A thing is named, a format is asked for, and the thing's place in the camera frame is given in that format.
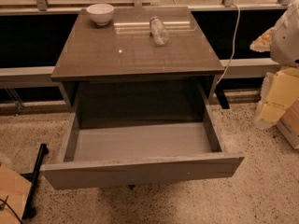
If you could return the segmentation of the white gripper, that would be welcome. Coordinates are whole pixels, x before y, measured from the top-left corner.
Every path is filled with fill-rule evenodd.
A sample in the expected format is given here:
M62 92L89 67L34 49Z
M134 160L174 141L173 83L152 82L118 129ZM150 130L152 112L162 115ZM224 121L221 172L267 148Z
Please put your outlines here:
M286 68L263 79L253 124L260 130L274 126L299 98L299 69Z

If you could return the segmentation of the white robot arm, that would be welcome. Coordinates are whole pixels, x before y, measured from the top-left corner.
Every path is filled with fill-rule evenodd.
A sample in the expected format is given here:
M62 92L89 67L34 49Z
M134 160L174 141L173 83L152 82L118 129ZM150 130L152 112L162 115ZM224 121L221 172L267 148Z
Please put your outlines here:
M276 125L299 97L299 0L293 1L249 48L269 51L271 59L280 65L278 72L267 73L263 79L253 123L264 130Z

